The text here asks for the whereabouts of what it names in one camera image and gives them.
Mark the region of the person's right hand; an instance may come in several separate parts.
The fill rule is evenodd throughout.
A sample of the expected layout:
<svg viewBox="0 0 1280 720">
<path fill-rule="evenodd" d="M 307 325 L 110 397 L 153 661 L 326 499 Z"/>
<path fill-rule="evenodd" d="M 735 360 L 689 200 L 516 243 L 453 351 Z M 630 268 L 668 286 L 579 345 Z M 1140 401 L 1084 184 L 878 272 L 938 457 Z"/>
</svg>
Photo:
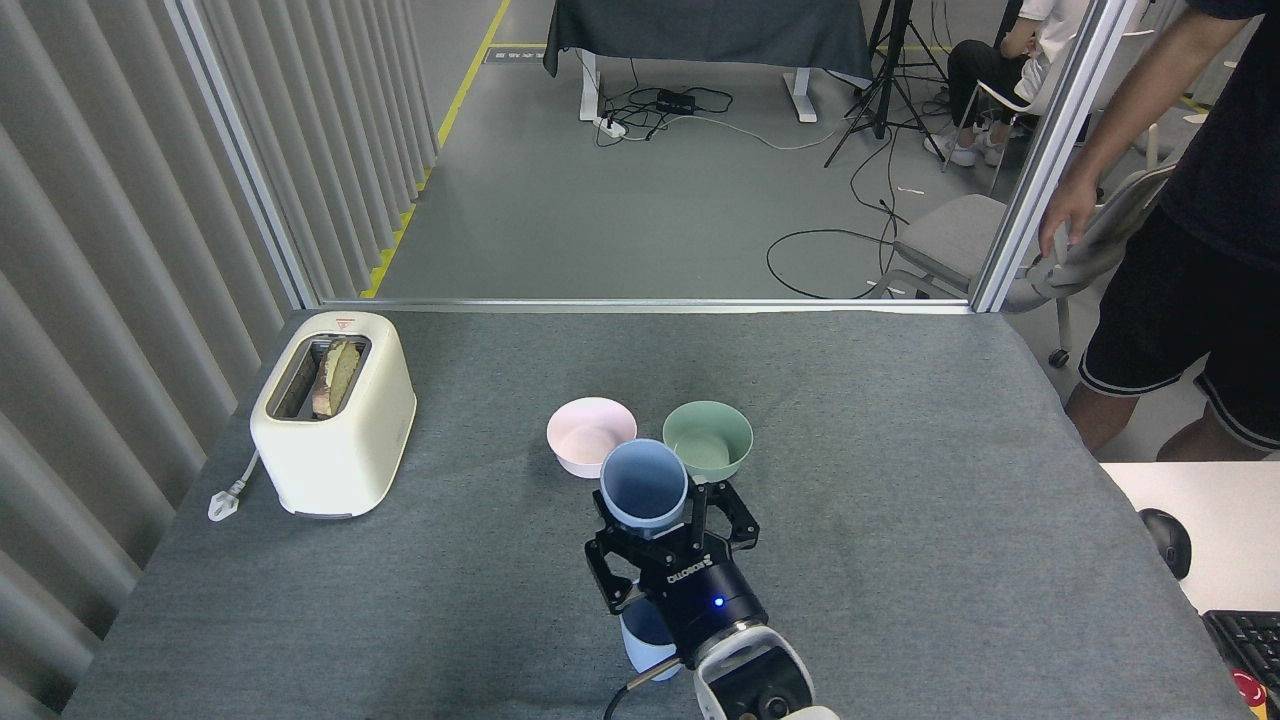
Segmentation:
<svg viewBox="0 0 1280 720">
<path fill-rule="evenodd" d="M 1039 222 L 1038 245 L 1042 258 L 1048 258 L 1055 251 L 1057 232 L 1062 225 L 1066 225 L 1068 247 L 1083 240 L 1096 210 L 1096 177 L 1061 178 Z"/>
</svg>

